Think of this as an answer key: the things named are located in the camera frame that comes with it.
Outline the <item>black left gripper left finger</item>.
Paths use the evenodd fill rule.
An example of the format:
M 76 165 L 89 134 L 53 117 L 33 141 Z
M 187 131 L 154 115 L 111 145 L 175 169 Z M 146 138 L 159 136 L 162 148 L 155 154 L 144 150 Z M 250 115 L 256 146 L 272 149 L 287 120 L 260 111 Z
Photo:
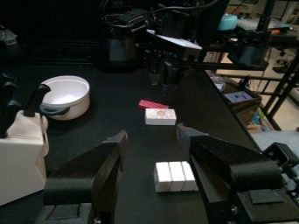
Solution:
M 115 224 L 126 151 L 122 130 L 51 174 L 35 224 Z

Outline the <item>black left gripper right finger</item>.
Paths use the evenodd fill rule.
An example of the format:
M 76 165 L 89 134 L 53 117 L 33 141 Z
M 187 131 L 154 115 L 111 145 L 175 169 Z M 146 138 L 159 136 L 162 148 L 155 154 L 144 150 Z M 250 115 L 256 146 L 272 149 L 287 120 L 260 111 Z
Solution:
M 287 145 L 264 151 L 176 125 L 208 224 L 299 224 L 299 157 Z

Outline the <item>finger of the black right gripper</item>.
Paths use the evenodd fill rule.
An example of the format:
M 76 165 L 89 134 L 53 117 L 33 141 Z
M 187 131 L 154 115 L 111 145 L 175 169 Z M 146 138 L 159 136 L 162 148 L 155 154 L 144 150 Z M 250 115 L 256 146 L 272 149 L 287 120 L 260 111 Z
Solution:
M 170 95 L 176 88 L 175 84 L 175 75 L 178 69 L 174 67 L 174 64 L 168 61 L 163 63 L 163 94 Z
M 160 60 L 150 56 L 147 60 L 151 85 L 155 86 L 160 79 Z

